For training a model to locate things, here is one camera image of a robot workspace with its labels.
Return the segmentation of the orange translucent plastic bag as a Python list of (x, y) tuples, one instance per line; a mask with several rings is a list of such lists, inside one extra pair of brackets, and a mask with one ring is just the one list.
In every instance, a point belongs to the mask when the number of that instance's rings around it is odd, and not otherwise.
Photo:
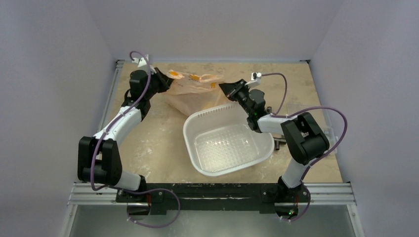
[(223, 76), (200, 76), (174, 70), (169, 70), (166, 76), (173, 81), (163, 97), (169, 105), (186, 116), (230, 102), (219, 87), (219, 84), (224, 83)]

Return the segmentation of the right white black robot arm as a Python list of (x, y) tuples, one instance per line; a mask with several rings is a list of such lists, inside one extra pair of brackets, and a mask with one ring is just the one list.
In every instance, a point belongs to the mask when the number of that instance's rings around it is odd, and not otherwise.
[(329, 149), (330, 143), (310, 113), (303, 112), (289, 118), (270, 113), (265, 106), (264, 92), (255, 88), (260, 83), (260, 78), (249, 82), (241, 79), (237, 82), (221, 83), (219, 87), (227, 99), (237, 102), (246, 112), (251, 130), (284, 136), (292, 159), (278, 180), (277, 194), (280, 199), (289, 201), (296, 196), (305, 169), (312, 160)]

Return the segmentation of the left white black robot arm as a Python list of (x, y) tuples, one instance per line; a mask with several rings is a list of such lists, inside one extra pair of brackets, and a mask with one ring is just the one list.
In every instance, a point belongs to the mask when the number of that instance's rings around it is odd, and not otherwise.
[(129, 89), (124, 94), (117, 115), (99, 132), (84, 136), (78, 144), (78, 179), (89, 182), (93, 190), (106, 186), (128, 190), (135, 202), (147, 197), (145, 178), (125, 171), (119, 145), (144, 120), (151, 108), (150, 100), (157, 93), (169, 90), (173, 79), (158, 68), (136, 70), (130, 74)]

